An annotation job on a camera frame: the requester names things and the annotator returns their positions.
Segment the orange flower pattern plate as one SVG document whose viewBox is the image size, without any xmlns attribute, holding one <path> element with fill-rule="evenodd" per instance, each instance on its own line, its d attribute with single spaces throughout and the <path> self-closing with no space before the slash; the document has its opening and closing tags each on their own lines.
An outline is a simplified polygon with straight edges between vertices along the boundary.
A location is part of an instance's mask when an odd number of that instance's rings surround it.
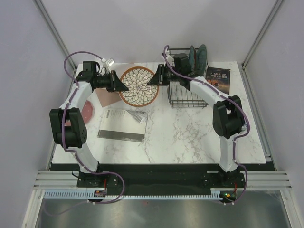
<svg viewBox="0 0 304 228">
<path fill-rule="evenodd" d="M 120 98 L 133 107 L 144 107 L 157 97 L 159 87 L 148 85 L 154 73 L 145 67 L 135 66 L 126 70 L 120 80 L 128 87 L 128 91 L 119 92 Z"/>
</svg>

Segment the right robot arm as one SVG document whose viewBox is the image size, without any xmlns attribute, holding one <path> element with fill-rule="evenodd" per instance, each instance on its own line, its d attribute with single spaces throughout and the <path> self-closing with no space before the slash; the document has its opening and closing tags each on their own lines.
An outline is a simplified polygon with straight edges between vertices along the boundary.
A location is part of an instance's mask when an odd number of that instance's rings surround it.
<svg viewBox="0 0 304 228">
<path fill-rule="evenodd" d="M 156 73 L 147 84 L 167 86 L 170 82 L 178 81 L 182 87 L 195 93 L 212 108 L 212 126 L 220 139 L 219 166 L 223 170 L 217 179 L 221 186 L 230 186 L 235 181 L 232 171 L 240 166 L 236 159 L 236 140 L 247 136 L 250 131 L 248 124 L 246 133 L 242 134 L 242 127 L 244 123 L 249 123 L 249 120 L 242 109 L 240 98 L 237 95 L 224 94 L 204 76 L 193 72 L 185 53 L 173 57 L 163 53 L 162 56 L 165 63 L 158 65 Z"/>
</svg>

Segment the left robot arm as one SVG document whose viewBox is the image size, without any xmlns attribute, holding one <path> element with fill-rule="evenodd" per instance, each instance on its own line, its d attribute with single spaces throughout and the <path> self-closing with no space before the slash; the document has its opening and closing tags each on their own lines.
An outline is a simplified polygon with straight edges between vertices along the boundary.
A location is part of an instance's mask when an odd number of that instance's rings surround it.
<svg viewBox="0 0 304 228">
<path fill-rule="evenodd" d="M 99 187 L 104 182 L 104 175 L 97 171 L 99 162 L 92 155 L 87 145 L 87 128 L 81 111 L 95 89 L 106 89 L 107 92 L 125 92 L 128 87 L 118 78 L 116 71 L 98 73 L 99 64 L 95 61 L 84 61 L 83 70 L 73 77 L 71 93 L 65 102 L 49 113 L 51 129 L 55 144 L 61 145 L 65 152 L 72 154 L 81 172 L 89 173 L 88 182 Z"/>
</svg>

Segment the grey-green ceramic plate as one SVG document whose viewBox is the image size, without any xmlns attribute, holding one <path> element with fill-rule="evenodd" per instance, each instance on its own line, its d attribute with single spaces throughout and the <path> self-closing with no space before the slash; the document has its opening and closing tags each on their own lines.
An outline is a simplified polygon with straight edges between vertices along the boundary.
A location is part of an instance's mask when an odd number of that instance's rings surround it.
<svg viewBox="0 0 304 228">
<path fill-rule="evenodd" d="M 199 76 L 204 76 L 208 61 L 207 61 L 207 48 L 205 44 L 200 45 L 196 52 L 196 65 L 195 70 Z"/>
</svg>

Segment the dark blue glazed plate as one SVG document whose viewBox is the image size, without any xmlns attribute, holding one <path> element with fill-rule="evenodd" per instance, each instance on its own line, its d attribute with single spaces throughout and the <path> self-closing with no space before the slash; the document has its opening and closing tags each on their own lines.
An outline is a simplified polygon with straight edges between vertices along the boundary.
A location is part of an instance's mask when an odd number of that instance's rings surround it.
<svg viewBox="0 0 304 228">
<path fill-rule="evenodd" d="M 197 61 L 196 53 L 197 52 L 195 47 L 191 45 L 189 50 L 189 63 L 192 71 L 196 70 L 196 61 Z"/>
</svg>

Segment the pink polka dot plate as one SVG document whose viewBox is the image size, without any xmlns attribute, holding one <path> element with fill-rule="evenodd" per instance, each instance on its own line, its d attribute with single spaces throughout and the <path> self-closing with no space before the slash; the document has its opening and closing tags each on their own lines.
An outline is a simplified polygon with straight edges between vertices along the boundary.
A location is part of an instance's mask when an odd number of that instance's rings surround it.
<svg viewBox="0 0 304 228">
<path fill-rule="evenodd" d="M 81 111 L 82 118 L 85 124 L 88 124 L 90 120 L 93 118 L 95 113 L 95 108 L 90 101 L 86 101 L 84 107 Z"/>
</svg>

